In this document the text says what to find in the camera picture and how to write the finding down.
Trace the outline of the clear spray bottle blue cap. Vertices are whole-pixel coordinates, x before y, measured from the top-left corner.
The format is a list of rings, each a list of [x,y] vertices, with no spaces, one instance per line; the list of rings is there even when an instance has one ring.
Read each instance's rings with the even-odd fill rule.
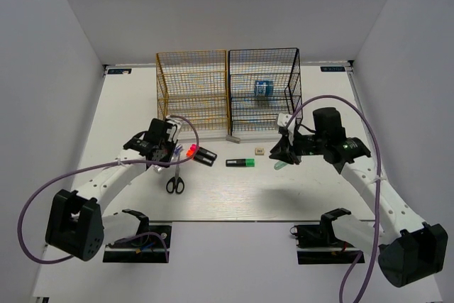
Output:
[[[175,156],[180,155],[180,153],[182,152],[182,150],[183,150],[182,144],[176,145],[175,150],[174,150],[174,155],[175,155]]]

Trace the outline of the black handled scissors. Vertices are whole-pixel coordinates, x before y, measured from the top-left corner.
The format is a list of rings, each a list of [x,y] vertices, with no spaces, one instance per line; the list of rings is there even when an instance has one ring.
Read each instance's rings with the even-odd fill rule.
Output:
[[[184,181],[180,177],[180,166],[175,167],[175,174],[171,177],[166,184],[166,191],[168,194],[182,194],[185,188]]]

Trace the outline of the blue tape box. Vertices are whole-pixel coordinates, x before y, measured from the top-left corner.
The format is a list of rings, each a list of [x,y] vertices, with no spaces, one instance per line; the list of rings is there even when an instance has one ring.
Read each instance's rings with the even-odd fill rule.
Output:
[[[254,95],[256,97],[270,97],[273,95],[274,82],[271,80],[256,80]]]

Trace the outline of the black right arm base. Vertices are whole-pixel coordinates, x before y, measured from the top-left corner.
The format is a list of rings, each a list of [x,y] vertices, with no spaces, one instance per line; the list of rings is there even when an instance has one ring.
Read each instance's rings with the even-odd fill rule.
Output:
[[[359,263],[364,263],[360,250],[345,241],[328,241],[322,236],[319,224],[293,225],[289,230],[297,245],[299,265],[350,265],[359,255]]]

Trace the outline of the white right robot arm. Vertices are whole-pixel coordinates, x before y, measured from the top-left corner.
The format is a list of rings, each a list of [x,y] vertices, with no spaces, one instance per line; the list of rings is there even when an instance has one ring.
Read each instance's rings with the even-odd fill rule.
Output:
[[[346,242],[378,262],[385,278],[403,287],[443,269],[448,234],[430,225],[399,196],[382,176],[378,162],[359,138],[349,138],[333,107],[313,112],[314,132],[302,135],[289,114],[279,114],[279,142],[270,159],[298,165],[304,156],[320,155],[360,195],[379,221],[371,226],[351,211],[338,208],[321,215],[316,228],[298,227],[304,248]]]

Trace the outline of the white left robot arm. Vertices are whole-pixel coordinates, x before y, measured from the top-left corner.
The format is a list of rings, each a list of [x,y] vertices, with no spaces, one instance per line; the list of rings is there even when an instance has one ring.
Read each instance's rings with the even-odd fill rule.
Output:
[[[62,189],[52,200],[45,241],[83,261],[105,245],[131,242],[141,246],[150,237],[149,218],[133,209],[107,215],[106,208],[152,164],[172,160],[182,125],[175,119],[153,119],[148,130],[126,142],[113,165],[71,192]]]

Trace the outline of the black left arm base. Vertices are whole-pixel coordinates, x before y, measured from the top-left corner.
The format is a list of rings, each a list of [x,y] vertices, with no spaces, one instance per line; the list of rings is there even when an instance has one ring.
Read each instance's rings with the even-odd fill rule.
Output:
[[[167,263],[170,256],[171,224],[150,224],[148,235],[127,242],[108,244],[103,253],[104,263],[156,264]]]

